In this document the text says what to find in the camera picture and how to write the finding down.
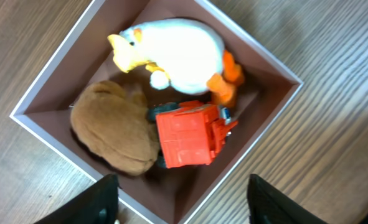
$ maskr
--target orange foot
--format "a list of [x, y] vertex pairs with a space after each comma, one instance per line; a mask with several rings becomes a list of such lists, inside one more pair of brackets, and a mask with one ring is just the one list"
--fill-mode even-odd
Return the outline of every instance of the orange foot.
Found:
[[224, 50], [223, 55], [224, 63], [224, 78], [227, 82], [240, 86], [245, 81], [242, 67], [235, 63], [234, 56], [227, 50]]
[[235, 106], [236, 86], [227, 83], [221, 75], [214, 74], [209, 81], [207, 87], [212, 92], [212, 102], [216, 105], [224, 105], [228, 108]]

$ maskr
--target white plush bird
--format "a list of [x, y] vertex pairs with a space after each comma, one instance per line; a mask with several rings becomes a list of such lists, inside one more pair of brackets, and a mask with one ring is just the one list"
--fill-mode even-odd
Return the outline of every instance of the white plush bird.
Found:
[[108, 37], [113, 60], [123, 72], [147, 65], [151, 86], [200, 95], [215, 93], [226, 105], [243, 82], [240, 66], [224, 50], [222, 38], [208, 25], [191, 19], [165, 19], [135, 25]]

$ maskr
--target red toy car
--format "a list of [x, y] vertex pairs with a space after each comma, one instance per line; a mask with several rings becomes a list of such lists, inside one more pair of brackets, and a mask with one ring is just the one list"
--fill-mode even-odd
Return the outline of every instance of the red toy car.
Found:
[[225, 124], [217, 105], [189, 101], [179, 106], [156, 115], [166, 167], [210, 164], [238, 122]]

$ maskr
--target stuffed animal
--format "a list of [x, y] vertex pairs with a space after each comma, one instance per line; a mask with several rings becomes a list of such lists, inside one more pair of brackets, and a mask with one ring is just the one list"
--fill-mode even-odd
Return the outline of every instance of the stuffed animal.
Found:
[[91, 152], [129, 175], [146, 172], [160, 145], [156, 127], [146, 120], [146, 98], [131, 96], [117, 83], [90, 85], [75, 103], [70, 121], [77, 137]]
[[206, 24], [191, 19], [165, 19], [135, 25], [108, 36], [121, 71], [140, 65], [152, 72], [157, 90], [200, 95], [211, 91], [216, 104], [233, 106], [243, 83], [240, 65], [225, 50], [222, 38]]

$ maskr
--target wood grain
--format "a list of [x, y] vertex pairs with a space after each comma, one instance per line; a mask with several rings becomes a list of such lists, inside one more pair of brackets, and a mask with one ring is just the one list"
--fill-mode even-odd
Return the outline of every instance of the wood grain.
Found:
[[[8, 118], [89, 2], [0, 0], [0, 223], [34, 222], [92, 184]], [[192, 223], [248, 223], [253, 172], [329, 223], [358, 222], [368, 212], [368, 0], [213, 2], [304, 87]]]

